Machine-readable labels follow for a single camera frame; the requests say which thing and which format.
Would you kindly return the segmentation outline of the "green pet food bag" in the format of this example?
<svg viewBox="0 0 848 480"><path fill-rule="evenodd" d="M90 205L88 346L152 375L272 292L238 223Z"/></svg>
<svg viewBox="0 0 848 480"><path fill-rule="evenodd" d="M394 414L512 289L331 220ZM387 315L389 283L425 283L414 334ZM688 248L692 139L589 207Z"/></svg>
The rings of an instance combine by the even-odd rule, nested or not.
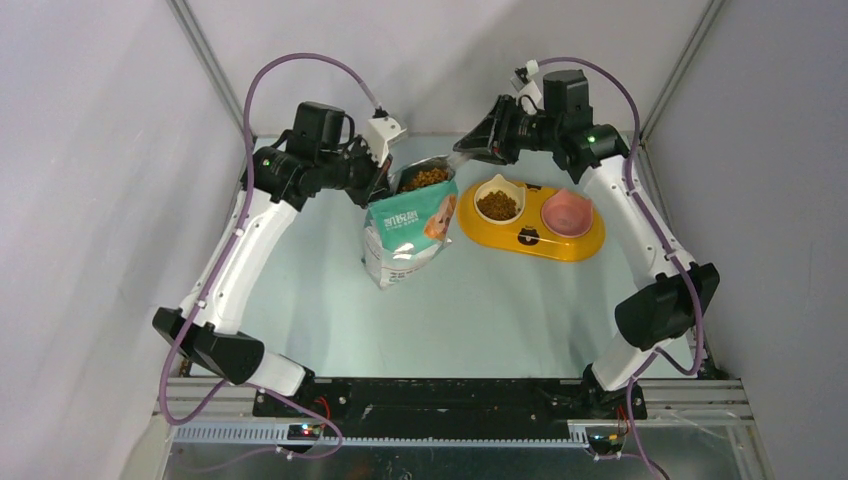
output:
<svg viewBox="0 0 848 480"><path fill-rule="evenodd" d="M363 232L362 263L378 288L385 290L423 268L451 240L448 230L458 203L456 171L446 155L407 165L389 176L392 195L369 205ZM448 181L406 193L398 193L402 180L420 170L445 168Z"/></svg>

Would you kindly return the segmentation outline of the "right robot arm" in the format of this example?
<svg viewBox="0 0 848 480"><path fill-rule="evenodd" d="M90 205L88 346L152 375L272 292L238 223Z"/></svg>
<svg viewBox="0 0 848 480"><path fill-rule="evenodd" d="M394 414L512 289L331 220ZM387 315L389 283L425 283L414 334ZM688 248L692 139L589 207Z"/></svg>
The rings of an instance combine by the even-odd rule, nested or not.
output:
<svg viewBox="0 0 848 480"><path fill-rule="evenodd" d="M690 329L703 331L720 277L673 239L634 170L635 148L615 127L594 122L585 74L553 71L537 84L535 73L531 65L518 68L515 94L499 96L453 149L495 165L514 164L523 151L548 152L610 222L637 290L616 306L618 332L590 366L595 382L581 392L585 411L606 418L622 403L620 389L653 354Z"/></svg>

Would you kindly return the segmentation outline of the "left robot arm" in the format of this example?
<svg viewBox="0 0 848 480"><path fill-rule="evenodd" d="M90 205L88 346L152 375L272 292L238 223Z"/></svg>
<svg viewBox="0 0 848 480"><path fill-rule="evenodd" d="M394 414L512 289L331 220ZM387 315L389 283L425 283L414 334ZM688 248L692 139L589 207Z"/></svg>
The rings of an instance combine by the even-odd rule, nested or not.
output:
<svg viewBox="0 0 848 480"><path fill-rule="evenodd" d="M360 132L344 137L343 128L354 125L341 109L301 103L293 127L253 153L230 231L197 285L178 307L161 307L152 320L181 355L231 384L278 393L278 404L292 416L304 416L315 406L316 390L306 382L313 373L243 333L244 310L273 248L307 200L323 190L339 190L364 208L390 195L390 146L405 127L382 109Z"/></svg>

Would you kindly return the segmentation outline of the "clear plastic scoop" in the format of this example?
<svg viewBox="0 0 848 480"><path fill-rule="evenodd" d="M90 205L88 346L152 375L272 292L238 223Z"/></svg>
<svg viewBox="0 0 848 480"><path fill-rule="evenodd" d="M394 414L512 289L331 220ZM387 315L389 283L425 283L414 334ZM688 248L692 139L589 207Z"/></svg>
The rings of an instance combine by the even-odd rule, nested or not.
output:
<svg viewBox="0 0 848 480"><path fill-rule="evenodd" d="M448 166L451 170L453 170L453 171L457 171L457 170L459 170L459 169L460 169L463 165L465 165L467 162L469 162L469 161L470 161L470 160L472 160L472 159L473 159L473 155L472 155L472 154L468 154L468 153L460 153L460 152L452 152L452 153L450 153L450 154L446 157L445 161L446 161L447 166Z"/></svg>

